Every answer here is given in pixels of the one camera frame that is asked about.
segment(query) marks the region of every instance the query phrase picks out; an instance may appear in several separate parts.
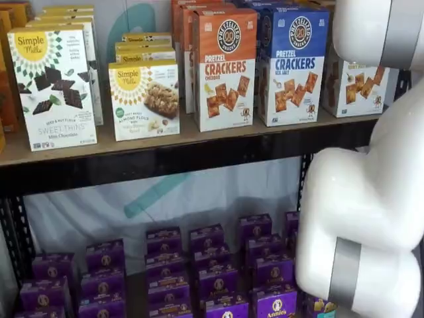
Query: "gray band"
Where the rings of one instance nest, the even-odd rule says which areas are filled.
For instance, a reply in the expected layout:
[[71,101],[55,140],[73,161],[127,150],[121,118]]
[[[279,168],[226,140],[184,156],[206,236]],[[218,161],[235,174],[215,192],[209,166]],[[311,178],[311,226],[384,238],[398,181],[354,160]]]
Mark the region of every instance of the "gray band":
[[392,0],[381,65],[403,70],[411,68],[423,12],[422,0]]
[[338,237],[331,274],[329,301],[351,309],[356,291],[361,244]]

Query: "orange cracker box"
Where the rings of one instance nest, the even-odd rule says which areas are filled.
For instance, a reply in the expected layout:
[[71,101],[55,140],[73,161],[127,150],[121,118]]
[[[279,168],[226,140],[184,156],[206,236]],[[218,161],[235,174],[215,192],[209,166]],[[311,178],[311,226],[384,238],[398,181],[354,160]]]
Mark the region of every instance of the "orange cracker box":
[[181,83],[185,83],[185,112],[194,112],[193,104],[193,14],[195,10],[235,8],[232,3],[200,3],[181,6],[181,52],[180,68],[183,69]]
[[257,13],[193,15],[195,121],[201,132],[252,124]]

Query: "pretzelized logo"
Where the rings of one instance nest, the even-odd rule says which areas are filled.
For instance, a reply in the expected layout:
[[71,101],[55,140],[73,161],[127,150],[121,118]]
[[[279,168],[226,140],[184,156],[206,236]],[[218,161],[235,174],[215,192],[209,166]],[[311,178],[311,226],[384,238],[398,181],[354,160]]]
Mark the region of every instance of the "pretzelized logo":
[[294,48],[301,50],[311,41],[312,25],[305,17],[298,17],[290,26],[290,43]]
[[234,20],[226,20],[218,30],[218,45],[224,53],[233,53],[240,44],[240,27]]

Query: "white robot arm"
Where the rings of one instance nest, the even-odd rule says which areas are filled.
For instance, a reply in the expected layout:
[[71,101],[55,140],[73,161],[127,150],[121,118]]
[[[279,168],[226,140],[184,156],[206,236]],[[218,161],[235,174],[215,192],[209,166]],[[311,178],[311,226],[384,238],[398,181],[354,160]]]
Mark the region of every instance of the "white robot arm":
[[[424,70],[423,0],[337,0],[339,56]],[[421,289],[412,255],[424,234],[424,81],[377,122],[370,151],[326,149],[302,197],[296,281],[365,316],[411,317]]]

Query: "shelf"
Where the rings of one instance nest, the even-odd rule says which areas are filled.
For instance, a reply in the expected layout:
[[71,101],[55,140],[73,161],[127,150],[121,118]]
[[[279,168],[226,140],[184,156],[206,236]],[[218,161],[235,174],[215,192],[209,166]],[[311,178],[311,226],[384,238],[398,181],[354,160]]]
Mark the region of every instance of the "shelf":
[[116,142],[110,120],[98,143],[31,152],[25,131],[7,135],[0,154],[0,193],[26,195],[109,184],[315,153],[329,146],[366,146],[378,116],[336,119],[320,109],[317,123],[250,127],[200,133],[181,116],[181,134]]

